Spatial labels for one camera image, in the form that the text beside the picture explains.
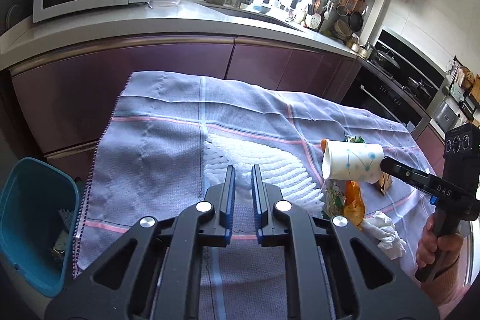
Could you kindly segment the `person's right hand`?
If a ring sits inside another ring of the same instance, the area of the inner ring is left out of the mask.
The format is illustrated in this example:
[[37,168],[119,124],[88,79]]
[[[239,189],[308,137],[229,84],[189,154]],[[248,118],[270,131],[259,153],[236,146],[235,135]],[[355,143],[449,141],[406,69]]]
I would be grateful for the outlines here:
[[434,215],[431,214],[426,220],[421,238],[418,241],[416,265],[419,268],[424,268],[427,265],[433,264],[435,252],[440,250],[445,253],[440,270],[450,268],[457,261],[463,243],[464,239],[458,233],[437,237],[434,234]]

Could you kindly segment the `pink sweater right forearm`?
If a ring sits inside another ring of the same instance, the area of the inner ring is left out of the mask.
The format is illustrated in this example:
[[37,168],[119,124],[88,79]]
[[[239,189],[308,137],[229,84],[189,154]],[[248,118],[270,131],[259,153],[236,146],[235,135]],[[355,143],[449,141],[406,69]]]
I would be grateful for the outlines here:
[[470,285],[462,285],[458,279],[459,261],[442,271],[434,280],[421,283],[421,290],[438,307],[442,316],[446,317],[463,299]]

